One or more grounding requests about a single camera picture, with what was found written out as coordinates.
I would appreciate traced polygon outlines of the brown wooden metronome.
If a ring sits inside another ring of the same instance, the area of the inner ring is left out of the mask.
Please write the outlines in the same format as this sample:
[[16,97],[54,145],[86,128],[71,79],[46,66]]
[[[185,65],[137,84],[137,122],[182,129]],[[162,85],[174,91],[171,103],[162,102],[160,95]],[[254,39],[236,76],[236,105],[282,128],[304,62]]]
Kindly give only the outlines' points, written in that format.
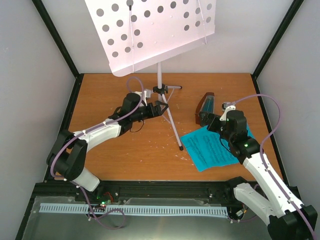
[[201,98],[195,110],[195,123],[201,127],[205,126],[204,119],[206,115],[213,114],[215,107],[215,94],[206,92]]

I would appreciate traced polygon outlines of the black frame post right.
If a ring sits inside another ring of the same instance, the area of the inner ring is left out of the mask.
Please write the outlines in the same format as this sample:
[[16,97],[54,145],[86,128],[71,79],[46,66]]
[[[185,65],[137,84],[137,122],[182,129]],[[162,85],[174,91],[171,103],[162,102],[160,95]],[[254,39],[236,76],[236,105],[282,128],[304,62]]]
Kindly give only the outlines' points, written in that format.
[[251,74],[251,77],[253,80],[256,81],[258,79],[259,75],[263,71],[264,67],[266,66],[267,62],[269,61],[274,50],[276,49],[277,45],[281,41],[282,37],[284,36],[286,30],[288,29],[288,27],[291,24],[292,20],[294,19],[295,15],[299,11],[303,2],[304,2],[304,0],[293,0],[292,3],[290,4],[282,21],[280,22],[277,30],[275,31],[272,39],[270,40],[267,48],[265,49],[261,59],[259,60],[256,68],[254,69],[253,73]]

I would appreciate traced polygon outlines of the blue sheet music page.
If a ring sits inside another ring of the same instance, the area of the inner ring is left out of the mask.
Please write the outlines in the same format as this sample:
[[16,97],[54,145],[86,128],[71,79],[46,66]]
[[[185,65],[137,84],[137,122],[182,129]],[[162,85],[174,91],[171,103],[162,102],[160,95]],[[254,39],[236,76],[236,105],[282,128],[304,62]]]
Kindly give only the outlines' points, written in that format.
[[218,133],[208,131],[206,126],[182,136],[181,142],[199,172],[239,162],[229,152],[228,142]]

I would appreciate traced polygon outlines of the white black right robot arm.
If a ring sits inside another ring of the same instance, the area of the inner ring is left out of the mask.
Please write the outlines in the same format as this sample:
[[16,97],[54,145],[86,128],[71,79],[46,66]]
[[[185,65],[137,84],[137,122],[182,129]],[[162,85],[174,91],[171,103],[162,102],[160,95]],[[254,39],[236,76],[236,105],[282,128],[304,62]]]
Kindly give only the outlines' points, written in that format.
[[233,187],[233,195],[265,223],[273,240],[317,238],[317,211],[312,205],[304,205],[278,176],[262,145],[248,135],[247,119],[242,111],[231,107],[221,116],[200,111],[198,123],[226,140],[230,153],[257,181],[262,194],[244,181]]

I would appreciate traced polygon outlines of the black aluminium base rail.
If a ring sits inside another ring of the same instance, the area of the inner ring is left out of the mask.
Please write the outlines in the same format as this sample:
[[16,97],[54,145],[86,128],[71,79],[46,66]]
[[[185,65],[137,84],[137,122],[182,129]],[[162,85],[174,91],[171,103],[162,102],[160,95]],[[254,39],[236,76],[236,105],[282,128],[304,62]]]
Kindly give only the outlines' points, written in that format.
[[[86,191],[91,203],[112,200],[119,203],[131,198],[142,199],[194,199],[222,206],[240,206],[232,196],[231,186],[226,181],[108,181],[94,192]],[[84,201],[82,191],[62,180],[37,183],[31,194],[35,197],[74,197]]]

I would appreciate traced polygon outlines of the black frame post left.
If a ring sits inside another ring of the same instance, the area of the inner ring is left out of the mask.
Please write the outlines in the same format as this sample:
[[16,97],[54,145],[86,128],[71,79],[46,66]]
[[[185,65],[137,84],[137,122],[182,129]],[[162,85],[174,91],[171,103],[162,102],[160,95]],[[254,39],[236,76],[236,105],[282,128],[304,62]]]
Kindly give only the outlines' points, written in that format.
[[[77,67],[74,64],[62,38],[60,37],[44,3],[41,0],[34,0],[32,3],[35,6],[38,14],[40,15],[42,21],[44,22],[46,28],[48,29],[52,39],[57,45],[60,53],[62,54],[65,62],[67,63],[74,77],[72,92],[70,94],[68,104],[64,112],[62,123],[59,129],[60,131],[63,131],[68,129],[70,126],[73,112],[76,106],[77,98],[83,82],[84,74],[79,73],[79,71],[77,70]],[[32,207],[34,205],[36,197],[74,197],[75,195],[76,195],[76,191],[72,188],[70,183],[66,183],[60,180],[54,180],[53,177],[49,176],[49,170],[47,170],[45,172],[43,182],[36,183],[34,185],[32,194],[29,199],[29,203],[26,207],[24,216],[22,218],[20,227],[18,229],[18,232],[15,238],[17,240],[21,240],[23,238],[28,220],[32,213]]]

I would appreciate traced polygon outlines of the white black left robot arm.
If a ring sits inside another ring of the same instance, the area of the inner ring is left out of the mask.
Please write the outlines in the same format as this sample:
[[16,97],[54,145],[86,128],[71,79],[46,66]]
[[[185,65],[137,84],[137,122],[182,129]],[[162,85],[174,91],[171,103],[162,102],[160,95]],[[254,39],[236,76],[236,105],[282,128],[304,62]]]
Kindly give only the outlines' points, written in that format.
[[122,106],[115,109],[102,123],[82,131],[62,130],[47,157],[50,172],[60,174],[64,179],[86,189],[92,201],[103,198],[101,180],[85,168],[87,152],[99,144],[117,138],[128,132],[134,122],[159,117],[169,107],[167,103],[156,101],[147,103],[147,92],[131,92],[126,95]]

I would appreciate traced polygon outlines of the clear plastic metronome cover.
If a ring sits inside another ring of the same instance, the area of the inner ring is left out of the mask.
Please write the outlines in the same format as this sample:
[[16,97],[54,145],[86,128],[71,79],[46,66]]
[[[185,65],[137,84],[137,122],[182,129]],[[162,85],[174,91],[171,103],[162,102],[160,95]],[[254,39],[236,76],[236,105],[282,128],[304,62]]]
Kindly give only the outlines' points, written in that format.
[[213,95],[207,95],[204,97],[204,100],[202,101],[200,112],[207,112],[210,114],[214,113],[214,105],[215,105],[215,97]]

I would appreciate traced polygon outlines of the black frame post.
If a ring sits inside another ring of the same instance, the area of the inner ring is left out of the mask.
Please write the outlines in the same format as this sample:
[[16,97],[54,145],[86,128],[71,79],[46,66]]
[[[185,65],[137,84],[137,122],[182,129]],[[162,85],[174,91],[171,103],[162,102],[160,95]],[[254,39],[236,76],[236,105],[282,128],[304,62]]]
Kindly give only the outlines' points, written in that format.
[[[65,62],[67,63],[74,77],[72,92],[70,94],[68,104],[64,112],[62,123],[59,129],[60,131],[63,131],[68,129],[70,126],[73,112],[76,106],[77,98],[83,82],[84,74],[79,73],[79,71],[77,70],[77,67],[74,64],[62,38],[60,37],[44,3],[41,0],[34,0],[32,3],[35,6],[38,14],[40,15],[42,21],[44,22],[46,28],[48,29],[52,39],[57,45],[60,53],[62,54]],[[74,197],[75,195],[76,195],[76,191],[72,188],[70,183],[66,183],[60,180],[54,180],[53,177],[49,176],[49,170],[47,170],[45,172],[43,182],[36,183],[34,185],[32,194],[29,199],[29,203],[26,207],[24,216],[22,218],[20,227],[18,229],[18,232],[15,238],[17,240],[21,240],[23,238],[28,220],[32,213],[32,207],[34,205],[36,197]]]
[[269,61],[274,50],[276,49],[277,45],[281,41],[282,37],[284,36],[286,30],[288,29],[288,27],[291,24],[292,20],[294,19],[295,15],[299,11],[303,2],[304,2],[304,0],[293,0],[292,3],[290,4],[282,21],[280,22],[277,30],[275,31],[272,39],[270,40],[267,48],[265,49],[261,59],[259,60],[256,68],[254,69],[253,73],[251,74],[251,77],[253,80],[256,81],[258,79],[259,75],[263,71],[264,67],[266,66],[267,62]]

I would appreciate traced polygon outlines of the white tripod music stand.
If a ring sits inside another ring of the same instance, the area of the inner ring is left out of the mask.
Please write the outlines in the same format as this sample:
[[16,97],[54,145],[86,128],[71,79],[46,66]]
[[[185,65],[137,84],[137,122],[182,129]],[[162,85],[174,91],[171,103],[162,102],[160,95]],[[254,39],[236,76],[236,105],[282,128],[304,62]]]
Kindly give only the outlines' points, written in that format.
[[112,74],[123,77],[157,66],[147,103],[168,104],[164,60],[207,44],[215,33],[214,0],[88,0],[86,7]]

